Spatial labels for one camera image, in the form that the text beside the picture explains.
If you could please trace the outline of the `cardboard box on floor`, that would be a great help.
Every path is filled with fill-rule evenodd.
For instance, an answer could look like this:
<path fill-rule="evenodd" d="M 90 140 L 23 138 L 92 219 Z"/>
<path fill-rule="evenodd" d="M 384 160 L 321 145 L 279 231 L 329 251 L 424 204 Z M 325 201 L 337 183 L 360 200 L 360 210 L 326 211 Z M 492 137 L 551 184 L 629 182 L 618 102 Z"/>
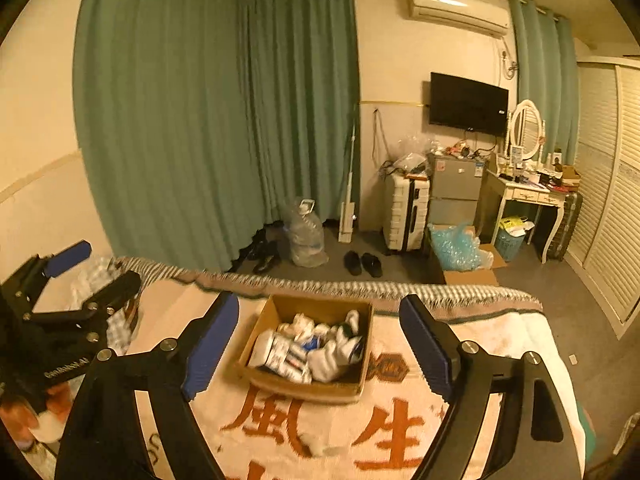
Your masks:
<path fill-rule="evenodd" d="M 480 263 L 471 270 L 448 270 L 442 266 L 433 248 L 432 233 L 425 230 L 423 237 L 423 255 L 426 258 L 425 269 L 427 281 L 439 285 L 492 285 L 498 286 L 496 271 L 506 267 L 506 260 L 502 258 L 495 246 L 480 244 L 472 226 L 464 228 L 465 234 L 477 244 Z"/>

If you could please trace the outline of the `cream printed blanket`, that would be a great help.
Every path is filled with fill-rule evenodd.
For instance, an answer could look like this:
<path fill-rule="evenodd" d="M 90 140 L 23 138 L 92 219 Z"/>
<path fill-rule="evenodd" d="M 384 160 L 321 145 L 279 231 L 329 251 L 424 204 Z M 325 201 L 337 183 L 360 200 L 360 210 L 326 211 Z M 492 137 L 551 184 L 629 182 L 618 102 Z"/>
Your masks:
<path fill-rule="evenodd" d="M 535 351 L 558 390 L 574 453 L 587 457 L 587 436 L 570 373 L 538 299 L 491 285 L 318 282 L 188 271 L 143 258 L 117 265 L 142 279 L 140 322 L 130 351 L 145 352 L 178 336 L 222 290 L 239 298 L 235 327 L 212 381 L 190 408 L 230 479 L 408 479 L 446 414 L 431 392 L 398 321 L 400 300 L 419 296 L 435 318 L 497 356 Z M 344 388 L 302 385 L 275 392 L 250 382 L 245 367 L 259 318 L 280 296 L 323 309 L 372 311 L 370 344 Z"/>

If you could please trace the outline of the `black white printed pack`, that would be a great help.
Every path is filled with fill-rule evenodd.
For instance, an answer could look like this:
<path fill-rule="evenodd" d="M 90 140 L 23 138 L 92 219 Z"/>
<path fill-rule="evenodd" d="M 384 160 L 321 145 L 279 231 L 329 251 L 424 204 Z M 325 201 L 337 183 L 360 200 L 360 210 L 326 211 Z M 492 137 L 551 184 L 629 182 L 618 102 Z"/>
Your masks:
<path fill-rule="evenodd" d="M 296 384 L 312 382 L 307 351 L 292 339 L 273 334 L 264 367 L 271 373 Z"/>

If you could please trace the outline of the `blue plastic bag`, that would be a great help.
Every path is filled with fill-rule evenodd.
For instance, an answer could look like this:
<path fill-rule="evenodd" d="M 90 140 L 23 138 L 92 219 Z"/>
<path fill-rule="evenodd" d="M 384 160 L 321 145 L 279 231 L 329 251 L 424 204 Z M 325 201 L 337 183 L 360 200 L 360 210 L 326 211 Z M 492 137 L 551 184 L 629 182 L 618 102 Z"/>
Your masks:
<path fill-rule="evenodd" d="M 471 272 L 490 270 L 494 255 L 480 248 L 480 239 L 472 226 L 428 226 L 431 246 L 442 270 Z"/>

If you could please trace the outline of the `white socks in box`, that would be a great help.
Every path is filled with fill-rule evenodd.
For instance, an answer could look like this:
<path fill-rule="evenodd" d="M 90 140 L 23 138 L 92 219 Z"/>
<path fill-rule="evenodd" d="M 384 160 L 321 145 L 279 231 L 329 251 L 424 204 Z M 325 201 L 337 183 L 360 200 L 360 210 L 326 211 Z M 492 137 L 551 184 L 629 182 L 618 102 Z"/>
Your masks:
<path fill-rule="evenodd" d="M 303 313 L 296 313 L 291 323 L 281 323 L 275 330 L 263 330 L 256 338 L 247 366 L 254 370 L 264 367 L 273 334 L 292 339 L 307 351 L 312 382 L 336 382 L 355 364 L 362 361 L 366 337 L 360 332 L 360 315 L 349 310 L 341 323 L 316 323 Z"/>

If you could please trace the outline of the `brown cardboard box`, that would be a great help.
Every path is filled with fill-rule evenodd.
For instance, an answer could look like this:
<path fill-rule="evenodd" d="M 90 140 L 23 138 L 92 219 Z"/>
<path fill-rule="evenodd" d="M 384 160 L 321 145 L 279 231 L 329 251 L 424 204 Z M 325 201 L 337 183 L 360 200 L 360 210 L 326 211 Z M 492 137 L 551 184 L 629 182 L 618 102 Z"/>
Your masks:
<path fill-rule="evenodd" d="M 271 295 L 238 359 L 251 385 L 314 403 L 362 396 L 373 306 L 355 298 Z"/>

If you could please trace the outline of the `black slipper right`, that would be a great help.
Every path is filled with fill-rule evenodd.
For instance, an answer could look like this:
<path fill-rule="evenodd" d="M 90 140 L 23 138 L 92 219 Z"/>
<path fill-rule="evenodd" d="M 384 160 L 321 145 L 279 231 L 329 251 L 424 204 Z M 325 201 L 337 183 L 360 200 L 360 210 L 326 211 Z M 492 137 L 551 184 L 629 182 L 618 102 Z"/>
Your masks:
<path fill-rule="evenodd" d="M 370 275 L 371 278 L 380 278 L 383 275 L 381 260 L 370 252 L 364 252 L 360 258 L 363 270 Z"/>

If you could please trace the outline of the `black slipper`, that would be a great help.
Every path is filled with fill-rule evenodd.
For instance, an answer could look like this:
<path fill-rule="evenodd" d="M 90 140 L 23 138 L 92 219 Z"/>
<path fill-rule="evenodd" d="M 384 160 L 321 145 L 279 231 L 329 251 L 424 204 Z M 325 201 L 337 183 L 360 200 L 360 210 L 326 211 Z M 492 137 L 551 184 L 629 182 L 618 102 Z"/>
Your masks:
<path fill-rule="evenodd" d="M 360 257 L 353 250 L 346 252 L 343 258 L 343 263 L 345 269 L 349 272 L 350 275 L 358 276 L 362 273 Z"/>
<path fill-rule="evenodd" d="M 363 270 L 370 275 L 371 278 L 380 278 L 383 275 L 381 260 L 370 252 L 364 252 L 360 258 Z"/>

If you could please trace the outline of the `black shoes by curtain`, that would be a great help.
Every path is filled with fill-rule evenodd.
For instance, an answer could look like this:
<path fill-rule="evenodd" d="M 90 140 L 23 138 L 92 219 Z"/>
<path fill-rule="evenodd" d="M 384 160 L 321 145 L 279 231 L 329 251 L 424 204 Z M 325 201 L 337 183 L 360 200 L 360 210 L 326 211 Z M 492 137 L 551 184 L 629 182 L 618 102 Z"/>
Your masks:
<path fill-rule="evenodd" d="M 268 274 L 282 262 L 278 241 L 269 238 L 265 229 L 257 231 L 246 258 L 254 262 L 254 274 Z"/>

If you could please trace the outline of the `teal waste basket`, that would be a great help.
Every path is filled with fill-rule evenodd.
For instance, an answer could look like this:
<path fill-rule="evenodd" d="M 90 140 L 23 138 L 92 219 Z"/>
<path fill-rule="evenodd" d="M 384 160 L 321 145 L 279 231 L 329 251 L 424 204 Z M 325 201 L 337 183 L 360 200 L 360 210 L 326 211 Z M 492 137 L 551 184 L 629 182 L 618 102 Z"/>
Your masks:
<path fill-rule="evenodd" d="M 523 217 L 506 217 L 500 220 L 495 248 L 505 262 L 511 262 L 515 258 L 526 235 L 534 226 L 532 220 Z"/>

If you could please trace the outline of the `black slipper left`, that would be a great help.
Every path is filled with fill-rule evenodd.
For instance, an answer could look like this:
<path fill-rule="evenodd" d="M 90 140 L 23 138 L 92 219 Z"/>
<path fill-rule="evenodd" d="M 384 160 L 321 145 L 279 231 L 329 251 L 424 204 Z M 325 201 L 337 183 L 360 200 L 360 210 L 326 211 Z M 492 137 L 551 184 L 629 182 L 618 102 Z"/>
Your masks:
<path fill-rule="evenodd" d="M 350 275 L 358 276 L 362 273 L 360 257 L 353 250 L 346 252 L 343 258 L 343 263 L 345 269 L 349 272 Z"/>

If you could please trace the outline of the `white ribbed suitcase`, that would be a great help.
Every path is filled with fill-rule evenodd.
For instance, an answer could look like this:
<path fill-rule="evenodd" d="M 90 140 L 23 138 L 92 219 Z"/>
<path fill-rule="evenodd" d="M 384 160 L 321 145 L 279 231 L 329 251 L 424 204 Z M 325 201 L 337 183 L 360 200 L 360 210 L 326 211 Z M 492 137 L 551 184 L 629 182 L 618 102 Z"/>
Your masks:
<path fill-rule="evenodd" d="M 391 252 L 412 252 L 422 246 L 430 182 L 391 174 L 385 179 L 383 235 Z"/>

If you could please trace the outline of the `clear large water jug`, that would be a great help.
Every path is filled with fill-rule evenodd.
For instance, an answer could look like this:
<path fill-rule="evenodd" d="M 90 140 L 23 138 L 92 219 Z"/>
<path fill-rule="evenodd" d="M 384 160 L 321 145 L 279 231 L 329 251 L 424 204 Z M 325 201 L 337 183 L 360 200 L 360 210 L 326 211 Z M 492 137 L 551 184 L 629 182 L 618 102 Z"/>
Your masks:
<path fill-rule="evenodd" d="M 310 198 L 296 197 L 288 206 L 284 218 L 291 259 L 301 268 L 318 268 L 329 261 L 324 249 L 322 221 L 314 211 L 315 204 Z"/>

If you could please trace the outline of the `small grey refrigerator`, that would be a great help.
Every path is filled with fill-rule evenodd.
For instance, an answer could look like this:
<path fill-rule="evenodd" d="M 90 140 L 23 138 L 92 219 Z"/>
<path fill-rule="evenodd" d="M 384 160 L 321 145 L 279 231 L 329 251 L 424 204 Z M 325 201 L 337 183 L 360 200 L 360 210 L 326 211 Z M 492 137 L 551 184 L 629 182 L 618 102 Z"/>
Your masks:
<path fill-rule="evenodd" d="M 484 164 L 450 155 L 429 154 L 430 201 L 427 222 L 436 226 L 458 226 L 474 222 L 480 197 Z"/>

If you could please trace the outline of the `white louvered wardrobe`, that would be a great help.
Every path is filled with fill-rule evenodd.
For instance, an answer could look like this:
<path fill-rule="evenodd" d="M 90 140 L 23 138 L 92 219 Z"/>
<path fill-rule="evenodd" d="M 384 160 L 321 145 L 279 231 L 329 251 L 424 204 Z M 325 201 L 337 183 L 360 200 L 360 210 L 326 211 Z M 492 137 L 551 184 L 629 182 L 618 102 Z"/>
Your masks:
<path fill-rule="evenodd" d="M 566 261 L 620 338 L 639 317 L 639 63 L 578 61 L 582 209 Z"/>

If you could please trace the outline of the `white dressing table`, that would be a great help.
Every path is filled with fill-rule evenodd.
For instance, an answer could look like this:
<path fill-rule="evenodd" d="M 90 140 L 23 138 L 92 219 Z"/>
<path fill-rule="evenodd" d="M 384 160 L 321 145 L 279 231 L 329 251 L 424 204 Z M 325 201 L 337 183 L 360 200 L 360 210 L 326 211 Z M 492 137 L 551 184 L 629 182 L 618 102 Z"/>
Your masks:
<path fill-rule="evenodd" d="M 478 236 L 482 236 L 486 229 L 490 229 L 489 243 L 495 244 L 499 222 L 504 216 L 506 204 L 509 202 L 533 205 L 537 207 L 534 223 L 537 223 L 542 208 L 555 209 L 555 222 L 544 244 L 541 253 L 541 263 L 549 259 L 549 249 L 557 232 L 559 232 L 565 211 L 567 194 L 538 184 L 521 184 L 503 179 L 495 172 L 485 168 L 483 171 L 480 195 L 478 196 L 474 229 Z"/>

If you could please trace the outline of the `large green curtain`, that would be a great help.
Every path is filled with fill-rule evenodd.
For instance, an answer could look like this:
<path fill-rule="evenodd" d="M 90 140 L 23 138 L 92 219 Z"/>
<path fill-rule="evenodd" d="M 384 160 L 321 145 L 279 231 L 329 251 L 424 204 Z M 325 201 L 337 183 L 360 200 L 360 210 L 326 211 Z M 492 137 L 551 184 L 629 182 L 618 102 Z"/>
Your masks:
<path fill-rule="evenodd" d="M 81 0 L 73 92 L 114 253 L 226 270 L 293 200 L 340 213 L 355 0 Z"/>

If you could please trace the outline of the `white oval vanity mirror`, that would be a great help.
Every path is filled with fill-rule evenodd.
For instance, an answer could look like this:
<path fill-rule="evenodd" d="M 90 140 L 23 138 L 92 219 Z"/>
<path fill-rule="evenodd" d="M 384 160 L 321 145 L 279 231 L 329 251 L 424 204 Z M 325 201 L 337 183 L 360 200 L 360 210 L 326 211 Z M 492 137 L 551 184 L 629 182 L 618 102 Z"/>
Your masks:
<path fill-rule="evenodd" d="M 546 123 L 532 100 L 519 102 L 510 115 L 508 141 L 509 153 L 520 154 L 523 160 L 539 156 L 546 142 Z"/>

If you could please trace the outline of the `green curtain by wardrobe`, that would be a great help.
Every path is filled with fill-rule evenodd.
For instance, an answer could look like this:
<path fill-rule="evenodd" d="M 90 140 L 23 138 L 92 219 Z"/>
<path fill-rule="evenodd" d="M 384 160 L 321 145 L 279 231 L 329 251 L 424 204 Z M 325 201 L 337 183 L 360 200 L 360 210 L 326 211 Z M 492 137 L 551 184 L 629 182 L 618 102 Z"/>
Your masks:
<path fill-rule="evenodd" d="M 570 165 L 577 153 L 578 65 L 572 22 L 533 0 L 509 0 L 518 58 L 518 98 L 532 101 L 546 122 L 549 154 Z"/>

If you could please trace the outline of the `black wall television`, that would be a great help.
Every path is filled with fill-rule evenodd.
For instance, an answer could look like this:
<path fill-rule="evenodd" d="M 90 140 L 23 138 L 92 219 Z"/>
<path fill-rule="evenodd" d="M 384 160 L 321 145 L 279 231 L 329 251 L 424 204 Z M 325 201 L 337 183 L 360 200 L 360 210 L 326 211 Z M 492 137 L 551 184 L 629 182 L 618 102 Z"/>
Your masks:
<path fill-rule="evenodd" d="M 431 124 L 490 136 L 505 136 L 509 91 L 441 73 L 431 73 L 428 119 Z"/>

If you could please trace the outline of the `white wall air conditioner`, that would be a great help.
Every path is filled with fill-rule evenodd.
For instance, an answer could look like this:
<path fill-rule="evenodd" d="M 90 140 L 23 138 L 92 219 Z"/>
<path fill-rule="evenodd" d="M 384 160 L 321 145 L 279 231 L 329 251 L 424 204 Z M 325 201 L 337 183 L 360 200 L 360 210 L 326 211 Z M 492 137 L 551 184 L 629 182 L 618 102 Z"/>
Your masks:
<path fill-rule="evenodd" d="M 457 26 L 494 37 L 505 37 L 510 16 L 506 9 L 480 0 L 408 0 L 415 20 Z"/>

